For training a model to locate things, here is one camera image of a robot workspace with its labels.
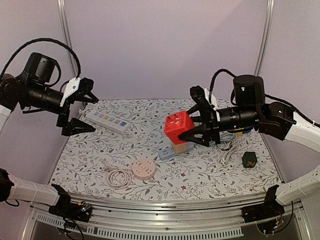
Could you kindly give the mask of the beige cube socket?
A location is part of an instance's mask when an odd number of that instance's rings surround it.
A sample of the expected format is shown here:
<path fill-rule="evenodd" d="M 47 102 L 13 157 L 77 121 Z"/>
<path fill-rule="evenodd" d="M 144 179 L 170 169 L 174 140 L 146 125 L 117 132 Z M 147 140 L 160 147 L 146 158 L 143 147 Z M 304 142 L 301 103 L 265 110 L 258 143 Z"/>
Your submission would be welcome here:
<path fill-rule="evenodd" d="M 180 154 L 183 153 L 187 150 L 188 148 L 188 143 L 181 143 L 181 144 L 171 144 L 172 149 L 174 150 L 175 153 Z"/>

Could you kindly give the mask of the red cube socket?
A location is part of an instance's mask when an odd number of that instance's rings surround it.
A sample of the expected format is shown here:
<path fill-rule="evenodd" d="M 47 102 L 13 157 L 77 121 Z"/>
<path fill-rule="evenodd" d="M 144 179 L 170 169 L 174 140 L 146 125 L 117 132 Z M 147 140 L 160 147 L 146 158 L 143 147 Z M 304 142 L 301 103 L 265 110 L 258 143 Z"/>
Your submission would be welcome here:
<path fill-rule="evenodd" d="M 166 117 L 164 124 L 164 133 L 175 145 L 186 143 L 180 140 L 178 136 L 195 127 L 195 124 L 187 111 L 180 111 Z"/>

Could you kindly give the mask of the yellow cube socket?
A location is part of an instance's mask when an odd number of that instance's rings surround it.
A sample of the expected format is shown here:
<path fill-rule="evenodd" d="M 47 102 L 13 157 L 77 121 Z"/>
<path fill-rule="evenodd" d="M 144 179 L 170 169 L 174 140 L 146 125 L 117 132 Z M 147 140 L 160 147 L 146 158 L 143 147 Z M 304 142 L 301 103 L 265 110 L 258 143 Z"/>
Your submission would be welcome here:
<path fill-rule="evenodd" d="M 240 137 L 243 135 L 243 130 L 235 131 L 234 134 L 236 135 L 236 137 Z"/>

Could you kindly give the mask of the white multi-switch power strip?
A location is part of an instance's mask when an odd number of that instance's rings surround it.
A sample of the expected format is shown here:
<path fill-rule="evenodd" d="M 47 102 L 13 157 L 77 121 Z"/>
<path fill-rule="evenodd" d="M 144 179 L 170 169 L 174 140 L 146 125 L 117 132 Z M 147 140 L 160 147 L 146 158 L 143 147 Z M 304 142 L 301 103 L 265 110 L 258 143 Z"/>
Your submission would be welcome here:
<path fill-rule="evenodd" d="M 120 135 L 124 135 L 133 129 L 132 123 L 99 110 L 79 110 L 79 115 L 91 123 L 104 127 Z"/>

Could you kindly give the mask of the blue-grey power strip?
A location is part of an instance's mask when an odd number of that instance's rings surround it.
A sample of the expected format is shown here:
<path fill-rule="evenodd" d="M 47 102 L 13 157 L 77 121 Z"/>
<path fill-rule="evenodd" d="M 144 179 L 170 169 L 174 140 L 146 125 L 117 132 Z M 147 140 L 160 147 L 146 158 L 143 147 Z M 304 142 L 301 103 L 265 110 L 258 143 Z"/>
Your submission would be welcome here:
<path fill-rule="evenodd" d="M 172 147 L 168 147 L 168 148 L 160 150 L 158 152 L 158 157 L 159 157 L 160 160 L 167 160 L 167 159 L 176 157 L 176 156 L 178 156 L 180 154 L 192 151 L 194 149 L 194 146 L 195 146 L 194 143 L 189 142 L 187 144 L 186 150 L 184 150 L 182 152 L 179 152 L 179 153 L 175 152 L 175 150 Z"/>

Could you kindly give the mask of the pink round power strip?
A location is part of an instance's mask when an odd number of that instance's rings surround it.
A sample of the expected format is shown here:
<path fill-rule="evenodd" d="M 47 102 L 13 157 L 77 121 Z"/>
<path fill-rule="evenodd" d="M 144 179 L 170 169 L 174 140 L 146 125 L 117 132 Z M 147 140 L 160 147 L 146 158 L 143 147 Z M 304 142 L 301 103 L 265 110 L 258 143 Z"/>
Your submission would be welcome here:
<path fill-rule="evenodd" d="M 134 177 L 139 180 L 149 180 L 156 173 L 156 164 L 152 159 L 139 158 L 132 163 L 131 166 Z"/>

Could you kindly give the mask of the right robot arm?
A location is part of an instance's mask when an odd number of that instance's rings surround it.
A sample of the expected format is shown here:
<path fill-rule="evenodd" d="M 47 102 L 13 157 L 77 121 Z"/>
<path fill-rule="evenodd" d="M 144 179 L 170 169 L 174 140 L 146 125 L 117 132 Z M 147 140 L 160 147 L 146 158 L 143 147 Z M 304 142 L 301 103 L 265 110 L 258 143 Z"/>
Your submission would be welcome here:
<path fill-rule="evenodd" d="M 233 78 L 232 107 L 218 108 L 212 101 L 215 80 L 220 73 Z M 250 128 L 281 141 L 320 151 L 320 125 L 288 101 L 266 94 L 264 81 L 259 76 L 235 75 L 222 68 L 213 75 L 208 92 L 197 85 L 190 88 L 190 96 L 195 106 L 187 113 L 199 112 L 192 121 L 200 125 L 184 130 L 178 135 L 179 140 L 207 147 L 211 142 L 221 142 L 221 132 L 236 133 Z"/>

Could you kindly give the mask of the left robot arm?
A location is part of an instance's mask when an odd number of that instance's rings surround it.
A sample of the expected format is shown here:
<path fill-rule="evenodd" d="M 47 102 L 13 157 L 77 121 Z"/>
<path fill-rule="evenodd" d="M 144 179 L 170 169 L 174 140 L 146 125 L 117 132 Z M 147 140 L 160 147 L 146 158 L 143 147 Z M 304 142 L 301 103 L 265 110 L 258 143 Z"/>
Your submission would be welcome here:
<path fill-rule="evenodd" d="M 53 89 L 59 80 L 50 83 L 54 70 L 58 71 L 58 79 L 62 70 L 59 63 L 38 52 L 30 54 L 29 59 L 18 76 L 6 72 L 10 63 L 20 51 L 31 44 L 48 42 L 66 49 L 74 58 L 77 73 L 75 77 L 62 84 L 60 90 Z M 57 127 L 61 134 L 70 137 L 82 133 L 92 133 L 96 129 L 77 118 L 70 118 L 70 106 L 75 102 L 97 103 L 98 98 L 92 93 L 94 81 L 81 78 L 81 64 L 76 53 L 65 43 L 47 37 L 32 39 L 21 45 L 9 58 L 0 73 L 0 126 L 4 127 L 16 106 L 20 106 L 24 114 L 49 112 L 57 115 Z M 8 202 L 24 201 L 39 203 L 57 210 L 63 217 L 74 213 L 74 205 L 70 195 L 59 185 L 44 185 L 23 180 L 10 175 L 5 169 L 0 170 L 0 200 Z"/>

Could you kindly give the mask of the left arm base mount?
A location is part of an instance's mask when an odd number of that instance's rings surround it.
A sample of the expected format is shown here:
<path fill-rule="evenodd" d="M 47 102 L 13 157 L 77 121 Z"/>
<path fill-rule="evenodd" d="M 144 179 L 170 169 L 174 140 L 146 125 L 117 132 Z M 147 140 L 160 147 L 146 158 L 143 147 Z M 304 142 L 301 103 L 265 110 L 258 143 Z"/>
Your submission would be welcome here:
<path fill-rule="evenodd" d="M 56 205 L 50 206 L 48 212 L 52 215 L 88 223 L 91 218 L 92 207 L 90 203 L 85 201 L 73 203 L 65 198 L 59 199 Z"/>

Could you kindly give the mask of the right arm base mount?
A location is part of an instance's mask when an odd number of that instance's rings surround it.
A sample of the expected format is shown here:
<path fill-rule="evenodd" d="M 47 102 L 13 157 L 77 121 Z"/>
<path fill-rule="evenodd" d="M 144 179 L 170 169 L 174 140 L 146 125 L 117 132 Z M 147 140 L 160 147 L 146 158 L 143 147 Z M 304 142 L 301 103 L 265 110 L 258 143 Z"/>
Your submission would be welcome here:
<path fill-rule="evenodd" d="M 275 200 L 264 201 L 260 204 L 245 206 L 241 209 L 241 216 L 245 223 L 273 218 L 284 213 L 284 207 Z"/>

